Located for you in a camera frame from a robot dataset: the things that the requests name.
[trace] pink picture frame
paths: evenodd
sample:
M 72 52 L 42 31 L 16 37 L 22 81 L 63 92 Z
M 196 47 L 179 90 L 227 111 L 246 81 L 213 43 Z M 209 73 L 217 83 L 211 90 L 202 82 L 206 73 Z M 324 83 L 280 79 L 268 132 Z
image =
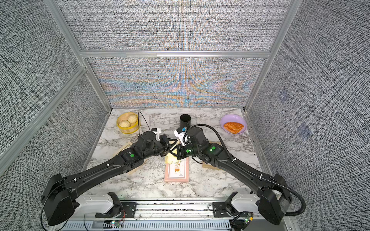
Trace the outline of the pink picture frame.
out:
M 189 182 L 189 157 L 166 164 L 165 182 Z

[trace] yellow object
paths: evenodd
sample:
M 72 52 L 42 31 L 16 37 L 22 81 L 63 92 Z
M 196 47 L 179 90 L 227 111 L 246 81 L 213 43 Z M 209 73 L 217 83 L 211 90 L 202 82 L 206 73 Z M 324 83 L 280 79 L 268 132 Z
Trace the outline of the yellow object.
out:
M 166 164 L 172 164 L 173 162 L 176 162 L 177 161 L 177 157 L 174 156 L 174 155 L 172 155 L 171 153 L 167 154 L 167 156 L 165 157 L 165 159 L 166 159 Z
M 128 128 L 124 128 L 124 127 L 121 127 L 120 126 L 120 123 L 123 121 L 123 120 L 127 120 L 128 117 L 130 115 L 135 115 L 136 116 L 136 122 L 134 124 L 132 124 L 132 126 L 128 127 Z M 134 133 L 136 132 L 138 129 L 139 129 L 139 119 L 137 118 L 137 115 L 133 112 L 127 112 L 127 113 L 124 113 L 122 115 L 120 115 L 117 119 L 117 126 L 118 128 L 120 129 L 120 131 L 122 133 L 125 133 L 125 134 L 131 134 L 131 133 Z
M 172 151 L 173 153 L 177 154 L 177 149 L 173 150 Z M 165 156 L 165 159 L 166 159 L 166 164 L 172 164 L 173 162 L 176 162 L 177 161 L 177 157 L 172 155 L 171 153 L 168 153 L 166 156 Z
M 120 127 L 128 128 L 130 127 L 130 122 L 128 120 L 123 120 L 120 122 Z
M 127 120 L 130 123 L 135 123 L 138 120 L 138 117 L 137 117 L 137 115 L 129 115 L 129 117 L 127 118 Z

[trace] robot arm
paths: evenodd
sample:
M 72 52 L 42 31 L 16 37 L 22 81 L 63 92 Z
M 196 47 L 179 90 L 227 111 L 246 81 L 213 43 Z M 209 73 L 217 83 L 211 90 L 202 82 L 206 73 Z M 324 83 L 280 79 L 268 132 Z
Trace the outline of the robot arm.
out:
M 189 140 L 187 144 L 176 146 L 178 149 L 177 159 L 196 156 L 235 176 L 260 197 L 256 203 L 258 211 L 271 223 L 279 224 L 284 214 L 288 215 L 286 210 L 292 202 L 289 192 L 291 190 L 286 186 L 283 177 L 278 174 L 272 177 L 234 158 L 224 145 L 209 143 L 200 128 L 193 126 L 184 132 L 187 134 L 183 135 L 186 135 Z M 70 218 L 80 206 L 81 198 L 79 196 L 90 188 L 114 176 L 131 171 L 142 165 L 145 158 L 159 155 L 163 157 L 171 152 L 177 139 L 161 135 L 158 141 L 157 136 L 158 134 L 153 131 L 144 132 L 138 136 L 138 141 L 130 148 L 119 152 L 118 155 L 100 165 L 67 177 L 62 177 L 61 174 L 52 176 L 41 198 L 48 224 L 57 225 Z M 237 206 L 233 206 L 232 200 L 235 194 L 233 193 L 226 201 L 226 209 L 232 215 L 242 212 L 240 208 L 236 209 Z M 112 203 L 107 214 L 113 217 L 121 211 L 120 202 L 114 193 L 109 196 Z

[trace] bread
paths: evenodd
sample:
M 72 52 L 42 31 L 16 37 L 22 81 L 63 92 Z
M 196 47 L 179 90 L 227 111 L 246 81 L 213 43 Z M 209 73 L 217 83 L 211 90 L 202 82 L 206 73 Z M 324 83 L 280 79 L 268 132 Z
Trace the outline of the bread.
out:
M 136 115 L 129 115 L 129 117 L 127 118 L 127 120 L 131 123 L 131 124 L 134 124 L 136 123 L 136 121 L 138 121 L 138 118 Z
M 242 125 L 241 123 L 236 123 L 236 122 L 228 122 L 224 124 L 223 127 L 229 132 L 233 134 L 237 134 L 244 128 L 244 125 Z
M 120 122 L 120 127 L 121 128 L 128 128 L 130 127 L 130 122 L 128 122 L 127 120 L 123 120 Z

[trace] croissant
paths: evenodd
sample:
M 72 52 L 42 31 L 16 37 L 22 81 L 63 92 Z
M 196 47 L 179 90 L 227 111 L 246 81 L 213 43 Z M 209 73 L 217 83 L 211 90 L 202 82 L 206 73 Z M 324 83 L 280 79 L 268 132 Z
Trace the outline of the croissant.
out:
M 244 128 L 244 125 L 242 125 L 241 123 L 236 123 L 236 122 L 228 122 L 224 124 L 223 127 L 229 132 L 233 134 L 237 134 Z

